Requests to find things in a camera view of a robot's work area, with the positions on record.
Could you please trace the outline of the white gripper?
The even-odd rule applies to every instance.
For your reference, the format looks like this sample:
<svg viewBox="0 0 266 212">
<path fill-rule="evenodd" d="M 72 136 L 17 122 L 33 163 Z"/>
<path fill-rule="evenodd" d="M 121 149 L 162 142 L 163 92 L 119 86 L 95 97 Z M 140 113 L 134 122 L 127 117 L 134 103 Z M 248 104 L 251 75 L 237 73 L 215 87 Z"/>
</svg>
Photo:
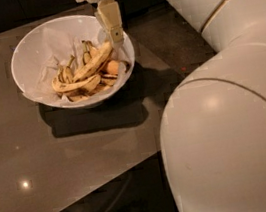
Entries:
<svg viewBox="0 0 266 212">
<path fill-rule="evenodd" d="M 96 18 L 114 47 L 119 47 L 124 41 L 124 31 L 120 7 L 115 0 L 76 0 L 77 3 L 97 3 Z"/>
</svg>

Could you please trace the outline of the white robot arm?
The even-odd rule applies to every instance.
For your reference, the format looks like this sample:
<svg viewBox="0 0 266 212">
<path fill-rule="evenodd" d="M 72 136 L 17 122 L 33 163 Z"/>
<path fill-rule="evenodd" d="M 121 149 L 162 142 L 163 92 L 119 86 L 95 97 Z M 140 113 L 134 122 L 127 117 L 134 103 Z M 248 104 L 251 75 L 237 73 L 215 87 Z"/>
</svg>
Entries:
<svg viewBox="0 0 266 212">
<path fill-rule="evenodd" d="M 179 212 L 266 212 L 266 0 L 167 0 L 214 49 L 163 111 Z"/>
</svg>

